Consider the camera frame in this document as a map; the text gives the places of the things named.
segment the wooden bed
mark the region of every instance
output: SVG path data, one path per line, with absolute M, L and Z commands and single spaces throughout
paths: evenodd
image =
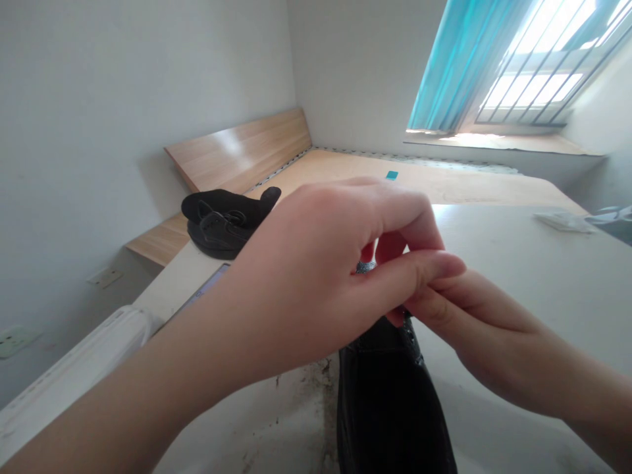
M 192 192 L 224 188 L 245 193 L 311 147 L 301 109 L 263 118 L 165 148 Z M 303 157 L 246 195 L 258 198 L 269 186 L 281 198 L 302 184 L 354 176 L 385 178 L 398 173 L 397 183 L 425 192 L 433 204 L 551 206 L 576 214 L 586 211 L 549 181 L 529 176 L 440 169 L 364 158 L 323 150 Z M 134 239 L 127 248 L 162 265 L 186 245 L 182 214 Z

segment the white wall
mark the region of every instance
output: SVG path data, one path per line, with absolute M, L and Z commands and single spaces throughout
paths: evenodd
M 120 249 L 186 195 L 162 147 L 296 96 L 285 0 L 3 1 L 0 70 L 0 330 L 44 331 L 2 407 L 159 271 Z
M 296 97 L 315 145 L 491 161 L 564 188 L 595 164 L 567 157 L 404 143 L 445 0 L 288 0 Z
M 564 130 L 607 160 L 567 190 L 590 212 L 632 204 L 632 41 L 611 61 L 577 104 Z

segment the wall socket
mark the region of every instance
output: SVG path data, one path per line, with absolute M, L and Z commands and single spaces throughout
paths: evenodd
M 96 275 L 88 279 L 88 283 L 92 283 L 94 286 L 98 286 L 99 288 L 107 288 L 120 277 L 123 276 L 122 271 L 118 271 L 116 269 L 103 269 L 98 272 Z
M 8 359 L 27 347 L 41 333 L 22 326 L 14 326 L 0 332 L 0 359 Z

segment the window sill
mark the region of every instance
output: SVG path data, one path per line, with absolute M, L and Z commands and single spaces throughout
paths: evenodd
M 558 153 L 561 155 L 588 155 L 602 157 L 603 153 L 588 151 L 569 142 L 561 135 L 540 136 L 498 136 L 483 134 L 458 134 L 450 137 L 430 136 L 406 132 L 404 143 L 417 145 L 437 145 L 495 150 L 528 151 L 537 153 Z

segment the white desk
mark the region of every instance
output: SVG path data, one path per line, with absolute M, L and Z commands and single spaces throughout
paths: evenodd
M 601 232 L 558 232 L 531 217 L 542 210 L 435 206 L 448 250 L 566 340 L 632 375 L 632 249 Z M 221 263 L 189 243 L 134 305 L 168 320 Z M 415 330 L 460 473 L 610 472 L 563 423 L 491 394 L 441 339 L 418 321 Z M 156 472 L 337 472 L 337 377 L 333 356 L 329 368 L 320 361 L 233 394 L 183 431 Z

